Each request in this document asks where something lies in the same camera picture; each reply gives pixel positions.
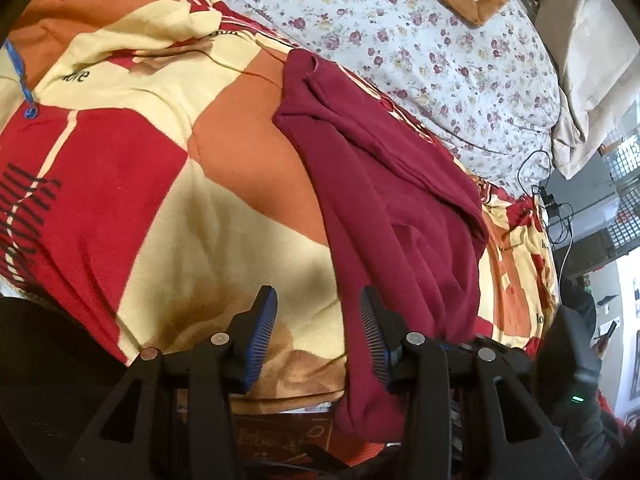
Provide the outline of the white floral quilt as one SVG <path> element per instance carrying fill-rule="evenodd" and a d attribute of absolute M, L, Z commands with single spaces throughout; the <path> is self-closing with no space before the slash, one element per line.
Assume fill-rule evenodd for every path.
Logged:
<path fill-rule="evenodd" d="M 550 174 L 558 77 L 518 0 L 477 28 L 438 0 L 224 2 L 370 81 L 511 195 Z"/>

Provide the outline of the maroon sweater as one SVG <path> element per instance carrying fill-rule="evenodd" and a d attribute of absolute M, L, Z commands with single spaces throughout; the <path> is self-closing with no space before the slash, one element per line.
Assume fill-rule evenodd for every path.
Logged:
<path fill-rule="evenodd" d="M 308 51 L 288 55 L 273 121 L 305 166 L 329 241 L 347 356 L 337 425 L 371 442 L 396 441 L 405 404 L 375 377 L 360 292 L 375 287 L 410 330 L 471 340 L 488 242 L 480 193 L 390 99 Z"/>

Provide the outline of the grey bedside cabinet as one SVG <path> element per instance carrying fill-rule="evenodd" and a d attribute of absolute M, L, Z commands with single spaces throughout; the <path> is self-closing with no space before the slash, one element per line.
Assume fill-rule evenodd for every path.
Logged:
<path fill-rule="evenodd" d="M 614 254 L 608 227 L 620 206 L 620 194 L 602 156 L 594 154 L 570 180 L 554 170 L 546 186 L 551 206 L 548 237 L 556 268 L 567 278 L 605 266 Z"/>

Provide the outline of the beige curtain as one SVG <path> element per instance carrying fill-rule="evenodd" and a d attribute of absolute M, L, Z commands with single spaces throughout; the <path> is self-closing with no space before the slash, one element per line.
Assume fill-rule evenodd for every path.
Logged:
<path fill-rule="evenodd" d="M 556 170 L 570 180 L 639 95 L 639 43 L 612 0 L 540 0 L 535 26 L 556 66 Z"/>

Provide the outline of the red orange cream blanket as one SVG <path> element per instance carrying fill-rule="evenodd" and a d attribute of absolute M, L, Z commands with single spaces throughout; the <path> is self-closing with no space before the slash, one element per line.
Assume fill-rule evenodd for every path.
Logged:
<path fill-rule="evenodd" d="M 234 408 L 342 400 L 322 212 L 273 121 L 293 50 L 305 49 L 219 0 L 30 0 L 1 51 L 2 284 L 62 308 L 124 363 L 193 347 L 270 285 L 265 364 Z M 446 150 L 476 184 L 488 232 L 474 336 L 534 353 L 558 308 L 536 205 Z"/>

